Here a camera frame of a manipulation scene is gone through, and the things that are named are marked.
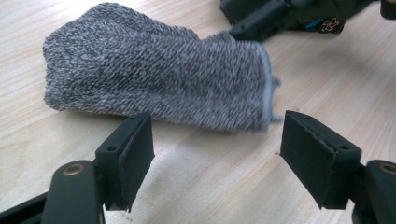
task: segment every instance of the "folded cloth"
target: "folded cloth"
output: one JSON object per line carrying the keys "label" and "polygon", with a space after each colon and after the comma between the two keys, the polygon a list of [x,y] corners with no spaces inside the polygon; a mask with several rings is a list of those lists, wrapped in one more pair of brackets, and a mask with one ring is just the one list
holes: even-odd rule
{"label": "folded cloth", "polygon": [[45,40],[45,102],[237,132],[267,130],[279,81],[258,42],[200,40],[117,4],[93,7]]}

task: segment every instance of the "wooden table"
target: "wooden table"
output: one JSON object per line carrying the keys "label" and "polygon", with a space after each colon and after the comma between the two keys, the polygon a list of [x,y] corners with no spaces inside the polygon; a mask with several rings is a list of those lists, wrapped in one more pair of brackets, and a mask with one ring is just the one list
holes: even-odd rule
{"label": "wooden table", "polygon": [[[200,37],[226,30],[218,0],[119,1]],[[49,189],[53,172],[93,152],[122,117],[49,109],[44,38],[99,1],[0,2],[0,211]],[[282,86],[274,111],[319,119],[360,147],[361,162],[396,161],[396,22],[375,3],[340,35],[286,32],[266,41]],[[319,210],[279,157],[282,124],[268,133],[214,133],[153,122],[156,157],[131,214],[107,223],[350,223]]]}

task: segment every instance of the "black object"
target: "black object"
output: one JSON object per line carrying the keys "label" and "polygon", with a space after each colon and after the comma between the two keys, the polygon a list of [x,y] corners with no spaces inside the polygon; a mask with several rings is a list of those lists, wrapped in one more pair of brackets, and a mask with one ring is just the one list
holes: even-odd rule
{"label": "black object", "polygon": [[[281,30],[339,34],[347,20],[376,0],[221,0],[220,9],[239,40],[263,41]],[[395,4],[382,0],[381,15],[395,20]]]}
{"label": "black object", "polygon": [[53,175],[49,192],[0,214],[0,223],[105,223],[106,210],[127,210],[154,158],[149,113],[126,119],[90,161]]}
{"label": "black object", "polygon": [[396,223],[396,164],[360,164],[361,150],[324,124],[287,111],[280,156],[327,209],[355,204],[354,223]]}

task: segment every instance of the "light wood tabletop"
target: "light wood tabletop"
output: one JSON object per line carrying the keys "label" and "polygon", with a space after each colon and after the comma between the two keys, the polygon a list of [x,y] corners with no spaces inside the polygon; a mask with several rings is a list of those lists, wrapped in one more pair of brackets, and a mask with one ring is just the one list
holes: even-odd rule
{"label": "light wood tabletop", "polygon": [[[201,38],[229,29],[220,0],[118,1]],[[99,1],[0,2],[0,212],[49,189],[54,171],[94,151],[124,117],[58,112],[43,101],[46,36]],[[396,161],[396,22],[371,4],[340,35],[284,32],[265,41],[275,114],[308,114],[362,149],[361,163]],[[153,121],[155,159],[131,213],[107,223],[351,223],[319,210],[267,133],[216,133]]]}

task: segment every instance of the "gray fabric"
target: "gray fabric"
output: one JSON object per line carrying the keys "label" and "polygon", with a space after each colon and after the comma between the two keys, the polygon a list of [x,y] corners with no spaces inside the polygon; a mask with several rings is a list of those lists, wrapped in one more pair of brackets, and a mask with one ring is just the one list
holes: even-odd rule
{"label": "gray fabric", "polygon": [[57,110],[155,119],[227,132],[266,130],[278,80],[262,45],[205,40],[117,4],[46,38],[45,102]]}

